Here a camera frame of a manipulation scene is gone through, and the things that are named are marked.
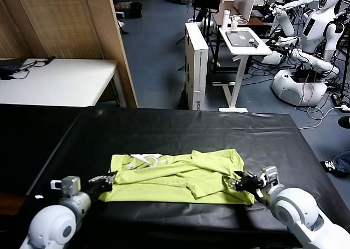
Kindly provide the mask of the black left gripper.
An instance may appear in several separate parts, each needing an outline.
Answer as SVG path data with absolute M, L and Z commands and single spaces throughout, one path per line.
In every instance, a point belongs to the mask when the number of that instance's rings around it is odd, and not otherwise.
M 91 201 L 97 201 L 101 194 L 112 191 L 117 173 L 118 171 L 112 171 L 107 173 L 106 176 L 96 176 L 88 180 L 91 185 L 87 188 L 86 193 Z

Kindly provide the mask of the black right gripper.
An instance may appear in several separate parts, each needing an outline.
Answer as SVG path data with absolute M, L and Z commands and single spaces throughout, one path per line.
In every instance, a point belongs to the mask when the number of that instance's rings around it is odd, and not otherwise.
M 257 178 L 257 175 L 252 172 L 234 171 L 240 179 L 223 176 L 222 180 L 227 188 L 236 191 L 247 191 L 254 195 L 255 198 L 263 198 L 268 193 L 269 188 L 263 179 Z

